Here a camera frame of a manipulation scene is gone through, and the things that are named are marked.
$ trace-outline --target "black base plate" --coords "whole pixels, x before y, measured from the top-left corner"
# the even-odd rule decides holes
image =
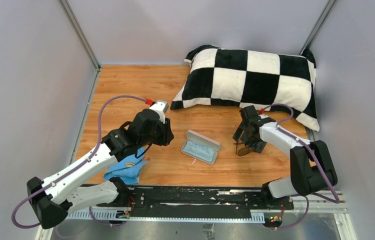
[[[250,210],[294,209],[289,197],[273,205],[260,200],[260,187],[215,186],[129,186],[129,196],[135,199],[132,217],[148,218],[217,218],[248,219]],[[100,207],[121,207],[114,203]]]

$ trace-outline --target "eyeglasses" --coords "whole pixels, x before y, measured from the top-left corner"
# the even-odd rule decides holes
[[[243,144],[243,143],[237,142],[233,144],[236,145],[236,149],[234,150],[234,153],[236,153],[236,155],[238,155],[239,157],[245,156],[252,152],[252,149],[249,147],[242,147],[238,150],[238,145]]]

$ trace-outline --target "pillow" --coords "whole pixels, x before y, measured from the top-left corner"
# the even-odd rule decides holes
[[[270,104],[286,104],[298,122],[320,130],[314,101],[316,61],[309,49],[301,55],[282,55],[202,45],[189,52],[184,61],[191,67],[190,74],[171,110],[198,104],[253,105],[260,110]],[[282,106],[266,110],[290,113]]]

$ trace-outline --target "cable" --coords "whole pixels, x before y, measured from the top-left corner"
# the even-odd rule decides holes
[[[132,200],[130,200],[130,198],[128,198],[128,204],[127,204],[127,207],[130,208],[130,203],[132,202]]]
[[[320,164],[319,160],[317,159],[317,156],[314,154],[314,151],[310,148],[310,146],[308,146],[308,144],[306,144],[306,143],[305,143],[304,141],[302,141],[301,139],[299,139],[299,138],[297,139],[297,137],[296,137],[295,135],[293,135],[292,133],[286,131],[286,130],[283,129],[282,127],[278,127],[280,123],[283,123],[283,122],[285,122],[285,121],[288,121],[289,119],[291,119],[291,118],[294,116],[294,110],[293,110],[290,106],[288,106],[288,105],[286,105],[286,104],[282,104],[282,103],[274,103],[274,104],[268,105],[268,106],[266,106],[265,108],[263,108],[263,110],[265,110],[265,109],[267,109],[267,108],[270,108],[270,107],[272,107],[272,106],[282,106],[282,107],[286,107],[286,108],[288,108],[288,109],[290,110],[290,116],[289,116],[289,117],[287,117],[287,118],[285,118],[285,119],[282,119],[282,120],[280,120],[280,121],[277,122],[277,126],[276,126],[277,129],[278,129],[279,131],[281,131],[282,133],[284,133],[285,135],[291,137],[292,139],[297,140],[301,145],[303,145],[303,146],[307,149],[307,151],[308,151],[308,152],[310,153],[310,155],[311,155],[311,158],[312,158],[313,161],[315,162],[315,165],[317,166],[318,171],[319,171],[320,174],[321,174],[321,177],[323,178],[324,182],[326,183],[327,187],[330,189],[330,191],[331,191],[331,193],[333,194],[333,197],[334,197],[335,199],[328,198],[328,197],[323,196],[323,195],[318,194],[318,193],[314,193],[314,195],[315,195],[315,196],[318,196],[318,197],[321,197],[321,198],[323,198],[323,199],[325,199],[325,200],[327,200],[327,201],[330,201],[330,202],[336,203],[336,204],[340,203],[341,201],[339,200],[339,197],[338,197],[338,195],[336,194],[336,190],[335,190],[335,188],[332,186],[331,182],[329,181],[328,177],[326,176],[325,171],[324,171],[323,168],[322,168],[322,165]]]
[[[283,214],[285,213],[285,203],[281,201],[281,204],[282,204],[281,213],[277,215],[279,218],[283,217]]]
[[[133,212],[133,210],[135,209],[136,202],[135,202],[135,199],[132,196],[129,197],[129,199],[133,200],[133,204],[131,205],[131,211],[130,211],[130,212]]]
[[[66,178],[68,175],[74,173],[75,171],[77,171],[79,168],[81,168],[83,165],[85,165],[87,162],[89,162],[89,160],[98,152],[98,149],[99,149],[99,146],[101,145],[101,118],[102,118],[102,113],[104,112],[104,109],[105,107],[112,101],[116,100],[116,99],[121,99],[121,98],[131,98],[131,99],[137,99],[137,100],[140,100],[144,103],[147,103],[147,100],[146,99],[143,99],[141,97],[137,97],[137,96],[132,96],[132,95],[119,95],[119,96],[115,96],[115,97],[112,97],[110,98],[108,101],[106,101],[103,105],[102,105],[102,108],[100,109],[99,111],[99,116],[97,118],[97,130],[98,130],[98,140],[96,142],[96,146],[95,148],[93,149],[92,153],[87,157],[87,159],[83,160],[79,165],[77,165],[75,168],[69,170],[68,172],[64,173],[62,176],[58,177],[55,181],[53,181],[54,184],[58,183],[59,181],[61,181],[62,179]],[[33,224],[33,225],[22,225],[20,223],[17,222],[17,218],[16,218],[16,214],[18,212],[18,210],[21,208],[21,206],[23,204],[25,204],[26,202],[28,202],[29,200],[31,200],[32,198],[36,197],[38,194],[40,194],[41,192],[44,192],[46,191],[47,189],[49,189],[50,187],[52,187],[52,182],[49,183],[48,185],[42,187],[41,189],[37,190],[36,192],[30,194],[28,197],[24,198],[20,203],[17,204],[17,206],[14,208],[14,210],[12,211],[12,215],[11,215],[11,220],[12,220],[12,223],[17,227],[17,228],[20,228],[20,229],[32,229],[32,228],[35,228],[35,227],[38,227],[40,226],[40,222],[39,223],[36,223],[36,224]]]
[[[259,197],[256,197],[256,198],[250,199],[250,200],[246,201],[246,203],[249,203],[249,202],[251,202],[251,201],[253,201],[253,200],[257,200],[257,199],[260,199],[260,198],[259,198]]]
[[[61,224],[59,224],[58,226],[55,227],[55,234],[60,238],[60,239],[72,239],[76,236],[78,236],[79,234],[81,234],[86,228],[88,228],[89,226],[89,223],[86,224],[86,226],[84,226],[80,231],[78,231],[77,233],[73,234],[73,235],[69,235],[69,236],[64,236],[60,233],[60,226]]]
[[[305,212],[302,215],[302,217],[300,219],[298,219],[298,221],[296,221],[295,223],[292,223],[292,224],[287,225],[287,226],[280,226],[280,227],[266,227],[266,226],[263,226],[263,225],[259,225],[259,226],[264,227],[264,228],[268,228],[268,229],[271,229],[271,230],[283,230],[283,229],[293,228],[296,225],[300,224],[304,220],[304,218],[307,216],[308,210],[310,208],[310,201],[308,200],[308,197],[306,197],[306,196],[303,196],[303,197],[305,198],[305,200],[307,202],[307,206],[305,208]]]

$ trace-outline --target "metal frame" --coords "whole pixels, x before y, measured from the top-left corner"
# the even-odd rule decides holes
[[[129,211],[128,207],[92,207],[92,213],[97,220],[115,221],[117,211]],[[68,220],[91,220],[89,209],[82,209],[68,215]],[[251,210],[251,218],[181,218],[181,217],[139,217],[119,218],[126,222],[179,222],[179,223],[248,223],[263,224],[265,217],[263,212]]]
[[[99,76],[101,74],[101,69],[102,68],[99,68],[96,71],[95,79],[92,82],[92,86],[90,88],[89,97],[88,97],[86,103],[84,104],[85,107],[84,107],[83,118],[81,119],[81,122],[79,124],[80,128],[78,130],[78,134],[77,134],[77,137],[76,137],[76,140],[75,140],[74,149],[72,150],[71,159],[70,159],[70,162],[68,163],[68,165],[73,163],[74,160],[76,159],[77,151],[79,150],[80,141],[81,141],[82,135],[83,135],[83,130],[85,129],[86,120],[88,119],[88,113],[89,113],[89,110],[91,109],[91,103],[92,103],[92,100],[93,100],[94,95],[95,95],[96,87],[98,86],[98,81],[99,81]]]
[[[305,40],[304,45],[302,46],[301,53],[304,49],[309,49],[314,42],[319,30],[322,28],[323,24],[325,23],[326,19],[328,18],[329,14],[333,10],[333,7],[338,2],[338,0],[328,0],[326,6],[324,6],[323,11],[321,12],[320,16],[318,17],[317,22],[312,27],[311,32],[309,33],[307,39]]]
[[[236,192],[249,192],[252,190],[242,189],[236,190]],[[322,190],[318,192],[319,194],[332,197],[332,192],[329,190]],[[340,203],[336,204],[330,201],[326,201],[319,196],[315,195],[308,195],[307,198],[309,200],[309,213],[322,213],[322,214],[334,214],[339,217],[339,221],[345,222],[347,224],[347,219],[349,219],[347,206],[345,204],[344,196],[340,191],[336,191]],[[293,204],[295,208],[293,210],[286,210],[286,213],[303,213],[307,207],[307,202],[304,197],[302,196],[294,196],[292,197]],[[130,210],[128,207],[92,207],[92,212],[94,216],[98,220],[115,220],[115,213],[116,211],[127,211]],[[272,209],[252,209],[250,210],[252,215],[261,215],[261,214],[268,214],[268,213],[279,213],[280,210],[272,210]],[[76,211],[68,216],[68,219],[77,219],[77,220],[90,220],[91,217],[89,215],[88,209],[82,209]],[[131,219],[127,219],[127,221],[161,221],[161,222],[194,222],[190,219],[182,219],[182,218],[157,218],[157,217],[132,217]],[[253,219],[214,219],[214,218],[198,218],[196,222],[204,222],[204,223],[255,223]]]
[[[95,57],[95,54],[91,48],[91,46],[88,43],[88,40],[85,37],[85,34],[83,33],[82,29],[80,28],[79,23],[77,22],[76,16],[74,15],[73,11],[71,10],[71,7],[67,0],[58,0],[59,4],[62,7],[62,10],[64,11],[65,15],[68,18],[69,23],[71,24],[72,28],[75,31],[75,34],[77,35],[78,39],[80,40],[81,45],[83,46],[84,50],[86,51],[87,56],[89,57],[93,67],[96,69],[96,71],[99,71],[101,68],[101,65],[99,64],[97,58]]]
[[[321,12],[318,20],[316,21],[314,27],[312,28],[312,30],[309,33],[306,41],[304,42],[304,45],[301,49],[301,52],[305,48],[310,48],[310,46],[313,44],[319,30],[322,28],[324,22],[326,21],[330,12],[333,10],[337,1],[338,0],[328,0],[327,1],[327,3],[325,5],[323,11]],[[79,132],[78,132],[78,135],[77,135],[77,138],[76,138],[76,144],[75,144],[73,154],[72,154],[72,158],[71,158],[71,162],[73,162],[73,160],[76,156],[77,150],[79,148],[79,145],[80,145],[80,140],[81,140],[81,137],[82,137],[82,134],[83,134],[83,129],[85,127],[88,112],[89,112],[89,109],[90,109],[90,106],[91,106],[91,102],[92,102],[92,99],[93,99],[93,96],[94,96],[94,93],[95,93],[95,90],[96,90],[96,87],[97,87],[97,83],[99,81],[99,76],[100,76],[100,73],[101,73],[101,67],[102,66],[100,65],[100,63],[96,59],[95,54],[94,54],[93,50],[91,49],[85,35],[83,34],[83,31],[80,28],[80,25],[77,22],[77,19],[74,15],[73,11],[71,10],[71,7],[70,7],[68,1],[67,0],[58,0],[58,2],[61,5],[62,10],[64,11],[65,15],[67,16],[68,21],[70,22],[71,26],[73,27],[78,39],[80,40],[81,45],[83,46],[84,50],[86,51],[86,54],[89,57],[93,67],[96,69],[96,76],[95,76],[95,79],[92,83],[91,91],[89,93],[88,100],[85,104],[83,119],[80,123],[80,129],[79,129]],[[306,133],[307,133],[307,136],[308,136],[309,140],[315,141],[315,140],[318,139],[315,131],[313,131],[313,130],[307,128],[307,127],[305,128],[305,130],[306,130]],[[323,195],[330,195],[331,194],[330,191],[320,191],[320,193],[323,194]],[[310,207],[309,207],[308,212],[309,213],[333,214],[334,218],[336,220],[336,223],[337,223],[337,228],[338,228],[338,232],[340,234],[341,239],[342,240],[350,240],[350,239],[356,240],[357,237],[356,237],[354,229],[352,227],[351,219],[350,219],[348,210],[346,208],[346,204],[345,204],[345,201],[343,199],[342,193],[340,191],[337,191],[337,193],[338,193],[339,198],[341,200],[340,204],[334,204],[334,203],[331,203],[331,202],[327,202],[325,200],[322,200],[319,197],[310,195],[309,196]],[[296,208],[294,210],[287,210],[286,212],[303,213],[305,211],[306,201],[304,199],[302,199],[302,197],[300,197],[300,196],[293,197],[292,199],[293,199],[293,202],[294,202]],[[94,208],[93,211],[94,212],[96,210],[101,211],[101,209],[103,209],[103,208]],[[257,210],[256,212],[257,213],[258,212],[271,213],[271,212],[274,212],[274,211],[272,211],[272,210],[269,210],[269,211],[260,210],[260,211],[258,211]],[[50,240],[52,238],[52,233],[53,233],[53,228],[45,230],[42,227],[39,227],[35,239],[36,240]]]
[[[307,39],[304,42],[304,45],[301,48],[301,51],[299,54],[301,54],[304,49],[309,49],[311,45],[314,42],[314,39],[316,39],[317,34],[319,33],[320,29],[322,28],[323,24],[325,23],[326,19],[328,18],[329,14],[334,9],[335,4],[338,2],[338,0],[328,0],[326,5],[323,8],[323,11],[321,12],[320,16],[318,17],[317,21],[315,22],[314,26],[312,27],[311,32],[309,33]],[[305,127],[305,131],[307,133],[307,137],[310,141],[316,141],[319,140],[316,131],[309,129],[308,127]]]

